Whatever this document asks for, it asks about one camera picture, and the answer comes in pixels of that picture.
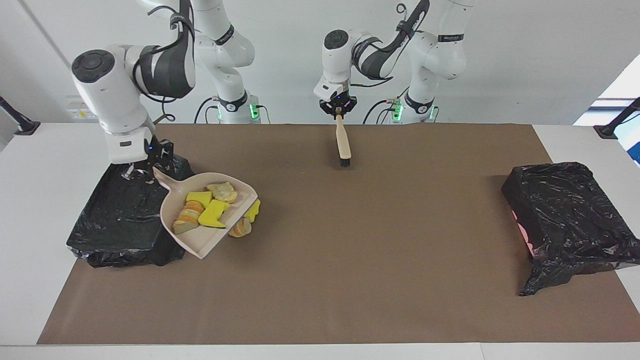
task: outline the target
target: yellow sponge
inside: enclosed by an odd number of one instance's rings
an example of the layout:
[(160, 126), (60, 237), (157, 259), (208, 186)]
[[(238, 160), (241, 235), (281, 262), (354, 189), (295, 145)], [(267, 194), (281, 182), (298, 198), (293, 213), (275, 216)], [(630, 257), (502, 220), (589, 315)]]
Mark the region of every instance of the yellow sponge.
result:
[(222, 213), (224, 213), (229, 206), (230, 204), (227, 204), (226, 202), (212, 200), (198, 218), (198, 222), (200, 225), (204, 226), (219, 227), (222, 229), (226, 228), (226, 225), (222, 224), (218, 219), (220, 219)]
[(258, 215), (259, 212), (260, 212), (260, 199), (256, 199), (256, 201), (253, 203), (253, 205), (251, 205), (249, 210), (247, 210), (246, 214), (244, 215), (249, 218), (249, 221), (254, 222), (255, 216)]
[(209, 203), (213, 199), (213, 194), (211, 192), (190, 192), (187, 194), (187, 201), (197, 201), (204, 206), (206, 209)]

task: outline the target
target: brush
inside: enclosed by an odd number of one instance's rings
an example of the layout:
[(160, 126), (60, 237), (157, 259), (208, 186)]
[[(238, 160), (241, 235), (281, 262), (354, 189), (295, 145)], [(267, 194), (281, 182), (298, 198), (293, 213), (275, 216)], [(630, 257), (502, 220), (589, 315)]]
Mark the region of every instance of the brush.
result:
[(340, 166), (351, 166), (351, 148), (349, 147), (349, 138), (347, 131), (344, 129), (344, 121), (342, 114), (335, 116), (336, 128), (335, 139), (338, 141), (338, 151), (340, 152)]

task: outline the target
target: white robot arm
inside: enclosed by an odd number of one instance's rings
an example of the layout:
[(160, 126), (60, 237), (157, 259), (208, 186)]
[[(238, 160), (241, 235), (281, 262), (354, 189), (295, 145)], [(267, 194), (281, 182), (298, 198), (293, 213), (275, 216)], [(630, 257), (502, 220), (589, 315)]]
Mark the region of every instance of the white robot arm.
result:
[(220, 120), (228, 124), (248, 124), (256, 121), (252, 105), (258, 103), (244, 88), (242, 77), (235, 69), (253, 63), (253, 44), (240, 34), (227, 18), (222, 0), (192, 0), (196, 28), (196, 64), (207, 69), (218, 94)]
[[(243, 96), (248, 95), (239, 74), (225, 67), (251, 64), (255, 51), (245, 37), (234, 31), (221, 0), (138, 2), (151, 9), (149, 15), (168, 17), (171, 28), (177, 29), (176, 40), (163, 47), (110, 45), (106, 50), (87, 51), (74, 60), (72, 73), (79, 93), (105, 131), (111, 162), (135, 163), (148, 170), (170, 158), (172, 149), (155, 138), (154, 124), (140, 103), (140, 94), (157, 102), (187, 95), (195, 86), (197, 41), (200, 62), (215, 79), (221, 79), (215, 83), (220, 103), (225, 109), (231, 108), (227, 103), (234, 104), (236, 111), (228, 112), (240, 113), (249, 108), (246, 101), (242, 102)], [(196, 30), (201, 35), (196, 37)], [(225, 71), (229, 76), (219, 76)], [(247, 110), (242, 116), (250, 119), (252, 112)]]
[(323, 76), (314, 88), (314, 93), (321, 99), (321, 108), (329, 114), (335, 113), (337, 108), (343, 114), (353, 109), (356, 99), (349, 96), (351, 66), (371, 80), (388, 80), (429, 6), (429, 0), (419, 0), (409, 17), (397, 25), (393, 40), (383, 47), (379, 38), (359, 29), (334, 30), (327, 34), (323, 44)]
[(408, 47), (411, 84), (402, 98), (402, 124), (423, 122), (429, 117), (440, 79), (453, 80), (465, 70), (463, 39), (467, 21), (477, 0), (446, 0), (438, 24), (439, 35), (422, 33)]
[[(419, 31), (431, 1), (414, 1), (413, 11), (396, 28), (396, 36), (386, 46), (381, 41), (362, 30), (335, 30), (329, 33), (323, 44), (323, 76), (314, 93), (320, 100), (320, 107), (327, 113), (340, 108), (345, 112), (345, 99), (353, 109), (355, 97), (349, 96), (351, 66), (371, 80), (386, 81), (393, 71), (397, 59), (405, 47), (411, 53), (412, 81), (403, 99), (403, 105), (412, 111), (404, 111), (402, 122), (417, 122), (428, 115), (438, 78), (454, 79), (465, 68), (466, 59), (462, 48), (464, 29), (477, 0), (432, 0), (439, 2), (444, 11), (439, 22), (439, 35)], [(406, 6), (398, 4), (397, 10), (406, 11)], [(410, 40), (420, 33), (419, 40)]]

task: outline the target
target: table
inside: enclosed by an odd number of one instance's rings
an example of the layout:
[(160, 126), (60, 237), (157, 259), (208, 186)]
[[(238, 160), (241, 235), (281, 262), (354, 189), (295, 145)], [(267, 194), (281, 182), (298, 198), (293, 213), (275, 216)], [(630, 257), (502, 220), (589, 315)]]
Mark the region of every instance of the table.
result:
[[(601, 140), (590, 127), (535, 126), (550, 157), (555, 162), (580, 161), (595, 177), (627, 221), (640, 234), (640, 169), (617, 142)], [(43, 124), (33, 136), (14, 138), (0, 153), (0, 229), (3, 251), (0, 253), (0, 357), (51, 358), (59, 354), (80, 358), (87, 347), (32, 347), (67, 278), (75, 258), (64, 247), (66, 239), (93, 187), (108, 165), (102, 130), (95, 124)], [(38, 227), (27, 217), (32, 204), (46, 202), (54, 210)], [(21, 240), (32, 243), (25, 246)], [(30, 249), (28, 266), (19, 252)], [(636, 307), (640, 308), (640, 268), (618, 270), (618, 276)], [(194, 358), (349, 358), (376, 359), (391, 356), (433, 359), (509, 359), (517, 354), (563, 358), (562, 354), (596, 359), (599, 354), (615, 357), (640, 350), (633, 344), (402, 344), (402, 345), (291, 345), (291, 346), (153, 346), (91, 347), (96, 356), (139, 354), (174, 358), (189, 353)]]

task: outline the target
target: trash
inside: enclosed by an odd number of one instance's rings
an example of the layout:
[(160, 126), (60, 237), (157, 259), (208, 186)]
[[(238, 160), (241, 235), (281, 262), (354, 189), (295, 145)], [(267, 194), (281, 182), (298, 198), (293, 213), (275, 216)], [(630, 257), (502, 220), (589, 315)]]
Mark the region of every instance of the trash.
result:
[(640, 240), (585, 165), (515, 167), (502, 193), (531, 253), (531, 276), (519, 295), (640, 264)]
[[(168, 175), (184, 180), (193, 175), (187, 159), (173, 156)], [(160, 206), (168, 193), (141, 176), (124, 179), (128, 165), (110, 165), (95, 187), (67, 240), (69, 249), (89, 265), (164, 266), (182, 259), (184, 249), (164, 229)]]

